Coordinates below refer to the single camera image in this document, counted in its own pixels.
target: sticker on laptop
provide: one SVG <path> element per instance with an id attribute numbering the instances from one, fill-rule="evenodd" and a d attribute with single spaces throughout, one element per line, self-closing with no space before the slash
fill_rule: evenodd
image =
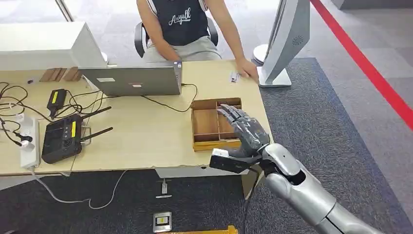
<path id="1" fill-rule="evenodd" d="M 99 82 L 115 82 L 116 80 L 113 78 L 96 78 Z"/>

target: black t-shirt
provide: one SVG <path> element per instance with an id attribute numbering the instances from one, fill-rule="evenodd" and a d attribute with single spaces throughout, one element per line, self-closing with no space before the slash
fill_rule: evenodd
<path id="1" fill-rule="evenodd" d="M 187 45 L 209 35 L 203 0 L 148 0 L 148 4 L 169 44 Z"/>

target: black cable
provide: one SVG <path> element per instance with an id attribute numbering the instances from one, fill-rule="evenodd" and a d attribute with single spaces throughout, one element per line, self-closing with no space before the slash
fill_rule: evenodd
<path id="1" fill-rule="evenodd" d="M 13 140 L 13 139 L 9 136 L 8 131 L 7 131 L 6 128 L 4 127 L 6 121 L 4 121 L 2 118 L 0 118 L 0 122 L 1 122 L 2 130 L 3 130 L 4 133 L 6 134 L 7 138 L 9 138 L 9 139 L 10 139 L 12 142 L 14 142 L 16 145 L 21 146 L 21 143 L 20 143 L 20 142 L 18 142 L 18 141 L 16 141 L 16 140 Z"/>
<path id="2" fill-rule="evenodd" d="M 8 129 L 5 129 L 5 128 L 1 128 L 0 130 L 3 130 L 3 131 L 8 131 L 8 132 L 12 132 L 12 133 L 15 133 L 15 132 L 17 132 L 18 130 L 20 130 L 20 127 L 21 127 L 21 125 L 18 123 L 18 122 L 16 122 L 16 121 L 12 121 L 12 120 L 3 120 L 3 122 L 4 123 L 6 123 L 6 122 L 11 122 L 11 123 L 15 123 L 15 124 L 17 124 L 18 125 L 18 127 L 15 129 L 15 130 L 13 130 L 13 131 L 11 131 L 11 130 L 8 130 Z"/>
<path id="3" fill-rule="evenodd" d="M 197 87 L 195 84 L 184 84 L 184 83 L 182 83 L 182 86 L 189 86 L 189 85 L 195 87 L 195 95 L 194 95 L 194 97 L 193 97 L 193 99 L 192 99 L 189 107 L 186 108 L 186 109 L 183 110 L 183 111 L 182 111 L 182 110 L 175 109 L 175 108 L 173 108 L 173 107 L 171 107 L 171 106 L 168 106 L 168 105 L 166 105 L 166 104 L 160 103 L 160 102 L 155 101 L 155 100 L 153 100 L 153 99 L 150 99 L 150 98 L 147 97 L 147 96 L 142 96 L 142 97 L 145 98 L 145 99 L 147 99 L 147 100 L 149 100 L 149 101 L 155 102 L 155 103 L 157 103 L 157 104 L 159 104 L 159 105 L 161 105 L 161 106 L 168 107 L 168 108 L 170 108 L 170 109 L 172 109 L 172 110 L 174 110 L 174 111 L 177 111 L 177 112 L 180 112 L 180 113 L 184 113 L 184 112 L 187 112 L 187 111 L 191 108 L 192 102 L 195 100 L 196 96 L 198 95 L 198 87 Z"/>
<path id="4" fill-rule="evenodd" d="M 252 196 L 254 195 L 255 187 L 257 186 L 258 179 L 260 179 L 260 173 L 258 173 L 257 170 L 255 170 L 254 168 L 248 168 L 248 169 L 252 172 L 255 172 L 257 177 L 255 178 L 255 182 L 254 182 L 254 185 L 252 187 L 251 194 L 250 194 L 249 198 L 247 199 L 247 201 L 245 201 L 246 205 L 245 205 L 244 222 L 243 222 L 243 234 L 246 234 L 245 227 L 246 227 L 246 217 L 248 216 L 249 204 L 251 204 L 251 199 L 252 199 Z"/>
<path id="5" fill-rule="evenodd" d="M 72 93 L 71 93 L 69 90 L 66 90 L 66 91 L 67 91 L 67 93 L 69 93 L 69 95 L 71 96 L 70 99 L 69 99 L 69 104 L 63 106 L 63 107 L 65 107 L 65 109 L 63 109 L 62 111 L 60 111 L 59 113 L 57 113 L 56 116 L 55 116 L 56 118 L 65 118 L 65 117 L 70 116 L 70 115 L 73 115 L 73 114 L 75 114 L 75 113 L 82 114 L 82 115 L 92 114 L 92 113 L 98 111 L 98 110 L 102 107 L 103 99 L 107 99 L 107 98 L 118 98 L 118 97 L 120 97 L 120 96 L 103 97 L 104 93 L 102 92 L 102 96 L 101 96 L 99 99 L 96 99 L 94 102 L 92 102 L 92 103 L 89 104 L 88 106 L 83 107 L 83 106 L 81 106 L 81 105 L 79 105 L 79 104 L 77 103 L 75 97 L 82 96 L 82 95 L 88 95 L 88 94 L 95 94 L 95 93 L 98 93 L 98 92 L 101 92 L 101 91 L 98 90 L 98 91 L 94 91 L 94 92 L 77 94 L 77 95 L 72 95 Z M 83 112 L 83 110 L 88 109 L 89 107 L 93 106 L 95 103 L 97 103 L 97 102 L 99 102 L 99 101 L 100 101 L 100 103 L 99 103 L 99 106 L 97 107 L 96 110 L 91 111 L 91 112 L 89 112 L 89 113 Z M 71 114 L 68 114 L 68 115 L 65 115 L 65 116 L 60 116 L 60 115 L 63 114 L 65 111 L 69 110 L 70 108 L 73 108 L 75 111 L 72 112 Z"/>
<path id="6" fill-rule="evenodd" d="M 28 109 L 36 112 L 36 113 L 39 114 L 40 116 L 42 116 L 45 120 L 47 120 L 47 121 L 49 121 L 49 122 L 52 122 L 50 119 L 48 119 L 44 114 L 42 114 L 42 113 L 39 112 L 38 110 L 34 109 L 33 107 L 26 106 L 26 105 L 24 105 L 24 104 L 22 103 L 22 102 L 29 96 L 29 93 L 27 92 L 27 90 L 26 90 L 25 88 L 23 88 L 23 87 L 21 87 L 21 86 L 19 86 L 19 85 L 13 85 L 13 86 L 9 87 L 10 84 L 7 83 L 7 82 L 0 82 L 0 83 L 6 84 L 6 86 L 4 86 L 4 87 L 1 89 L 1 91 L 0 91 L 0 99 L 2 99 L 2 98 L 11 98 L 11 99 L 14 99 L 14 100 L 17 101 L 16 103 L 2 103 L 2 104 L 0 104 L 0 106 L 11 105 L 12 107 L 15 107 L 15 106 L 18 105 L 18 106 L 23 107 L 22 111 L 21 111 L 20 113 L 18 113 L 17 115 L 23 113 L 24 110 L 25 110 L 25 108 L 28 108 Z M 12 88 L 20 88 L 20 89 L 22 89 L 22 90 L 25 92 L 24 97 L 21 98 L 21 99 L 17 99 L 17 98 L 15 98 L 15 97 L 3 96 L 4 93 L 5 93 L 7 90 L 10 90 L 10 89 L 12 89 Z M 0 115 L 0 116 L 11 117 L 11 116 L 15 116 L 15 115 L 16 115 L 16 114 L 14 114 L 14 115 Z"/>

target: small metal object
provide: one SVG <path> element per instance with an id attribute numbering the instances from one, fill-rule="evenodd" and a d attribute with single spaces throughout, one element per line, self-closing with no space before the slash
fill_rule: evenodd
<path id="1" fill-rule="evenodd" d="M 153 214 L 153 232 L 163 233 L 172 230 L 172 212 Z"/>
<path id="2" fill-rule="evenodd" d="M 172 195 L 168 195 L 168 184 L 166 180 L 164 179 L 162 181 L 162 195 L 156 196 L 155 198 L 167 198 L 167 197 L 172 197 Z"/>
<path id="3" fill-rule="evenodd" d="M 156 196 L 155 198 L 168 198 L 172 197 L 172 195 L 162 195 L 162 196 Z"/>
<path id="4" fill-rule="evenodd" d="M 92 129 L 91 129 L 89 126 L 84 126 L 84 125 L 82 125 L 82 128 L 84 128 L 84 129 L 89 129 L 89 135 L 92 134 Z M 90 145 L 91 142 L 92 142 L 92 139 L 90 138 L 89 141 L 82 141 L 81 143 L 82 143 L 83 145 Z"/>
<path id="5" fill-rule="evenodd" d="M 70 174 L 71 174 L 72 172 L 61 172 L 60 174 L 62 175 L 62 176 L 65 176 L 65 177 L 70 177 Z"/>

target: red line on floor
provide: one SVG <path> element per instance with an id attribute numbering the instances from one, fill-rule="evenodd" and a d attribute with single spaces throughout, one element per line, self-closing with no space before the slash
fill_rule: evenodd
<path id="1" fill-rule="evenodd" d="M 399 116 L 406 122 L 406 124 L 413 130 L 413 110 L 405 103 L 398 93 L 391 87 L 386 79 L 378 72 L 372 63 L 365 57 L 356 44 L 347 35 L 344 29 L 330 14 L 327 8 L 320 0 L 310 0 L 324 19 L 328 27 L 331 29 L 336 38 L 343 45 L 344 49 L 353 58 L 354 62 L 366 74 L 369 80 L 373 83 L 376 89 L 383 95 L 387 102 L 399 114 Z"/>

